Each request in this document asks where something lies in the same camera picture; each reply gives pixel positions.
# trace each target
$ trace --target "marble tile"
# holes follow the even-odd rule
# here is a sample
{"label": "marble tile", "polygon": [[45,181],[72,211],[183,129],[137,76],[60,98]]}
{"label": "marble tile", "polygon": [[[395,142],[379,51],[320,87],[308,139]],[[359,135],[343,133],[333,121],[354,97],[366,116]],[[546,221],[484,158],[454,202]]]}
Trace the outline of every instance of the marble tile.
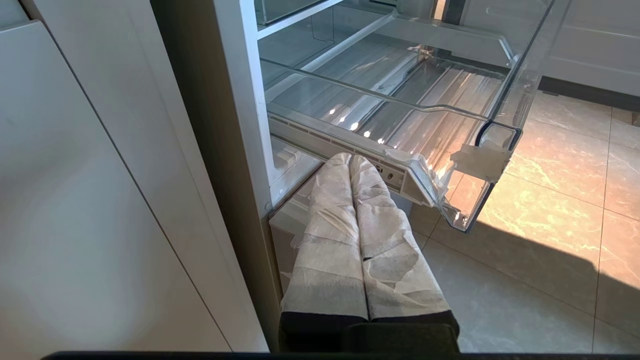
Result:
{"label": "marble tile", "polygon": [[604,207],[640,220],[640,150],[609,147]]}
{"label": "marble tile", "polygon": [[420,250],[424,249],[424,246],[427,245],[427,240],[429,239],[427,236],[416,233],[415,231],[413,232],[413,238],[418,244],[418,248],[420,248]]}
{"label": "marble tile", "polygon": [[640,338],[596,319],[594,354],[640,354]]}
{"label": "marble tile", "polygon": [[621,122],[624,122],[626,124],[633,124],[634,123],[634,114],[631,111],[627,111],[627,110],[622,110],[622,109],[618,109],[618,108],[613,108],[611,111],[611,118],[614,120],[618,120]]}
{"label": "marble tile", "polygon": [[596,317],[640,337],[640,221],[605,211]]}
{"label": "marble tile", "polygon": [[536,120],[609,141],[611,111],[610,106],[539,91],[529,110],[527,121]]}
{"label": "marble tile", "polygon": [[602,206],[608,152],[606,141],[528,121],[506,172]]}
{"label": "marble tile", "polygon": [[413,204],[409,214],[409,224],[415,233],[429,237],[440,218],[440,211],[429,206]]}
{"label": "marble tile", "polygon": [[632,112],[613,109],[611,142],[640,150],[640,127],[633,126]]}
{"label": "marble tile", "polygon": [[602,211],[504,174],[469,234],[440,222],[431,239],[593,314]]}
{"label": "marble tile", "polygon": [[462,352],[591,352],[592,316],[435,241],[423,253]]}

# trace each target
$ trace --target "white cloth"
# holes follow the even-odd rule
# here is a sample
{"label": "white cloth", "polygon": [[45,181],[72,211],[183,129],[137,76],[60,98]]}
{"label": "white cloth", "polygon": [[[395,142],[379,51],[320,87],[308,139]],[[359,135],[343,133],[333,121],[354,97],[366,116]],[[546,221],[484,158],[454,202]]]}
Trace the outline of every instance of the white cloth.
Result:
{"label": "white cloth", "polygon": [[374,320],[451,310],[368,160],[338,154],[314,182],[282,311]]}
{"label": "white cloth", "polygon": [[350,159],[348,154],[332,157],[314,179],[309,220],[282,311],[368,318]]}
{"label": "white cloth", "polygon": [[350,172],[369,319],[451,310],[376,168],[356,155]]}

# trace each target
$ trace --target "black baseboard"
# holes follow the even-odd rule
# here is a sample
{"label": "black baseboard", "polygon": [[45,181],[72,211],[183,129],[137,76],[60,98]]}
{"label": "black baseboard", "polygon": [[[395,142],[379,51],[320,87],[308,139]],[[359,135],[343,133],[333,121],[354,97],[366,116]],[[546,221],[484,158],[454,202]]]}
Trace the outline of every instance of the black baseboard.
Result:
{"label": "black baseboard", "polygon": [[565,80],[542,77],[538,90],[573,97],[574,99],[613,106],[628,111],[640,112],[640,97],[621,92],[594,88],[592,86],[570,83]]}

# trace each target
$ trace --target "refrigerator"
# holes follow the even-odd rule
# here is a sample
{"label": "refrigerator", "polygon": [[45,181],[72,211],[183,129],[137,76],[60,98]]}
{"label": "refrigerator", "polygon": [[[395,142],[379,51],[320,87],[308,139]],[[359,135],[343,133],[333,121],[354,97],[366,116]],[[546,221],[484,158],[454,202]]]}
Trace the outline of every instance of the refrigerator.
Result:
{"label": "refrigerator", "polygon": [[272,346],[323,162],[363,155],[400,207],[472,232],[570,3],[151,0]]}

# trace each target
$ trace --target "refrigerator shelf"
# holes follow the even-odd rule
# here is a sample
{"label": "refrigerator shelf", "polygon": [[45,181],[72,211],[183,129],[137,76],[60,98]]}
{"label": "refrigerator shelf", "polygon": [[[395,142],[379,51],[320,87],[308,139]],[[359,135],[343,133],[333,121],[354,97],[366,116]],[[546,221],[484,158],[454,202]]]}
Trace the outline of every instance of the refrigerator shelf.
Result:
{"label": "refrigerator shelf", "polygon": [[392,190],[466,232],[522,134],[568,4],[549,2],[515,49],[489,31],[335,5],[316,14],[332,30],[305,42],[308,56],[291,34],[317,40],[318,19],[261,40],[282,45],[260,48],[271,134],[324,160],[366,155]]}

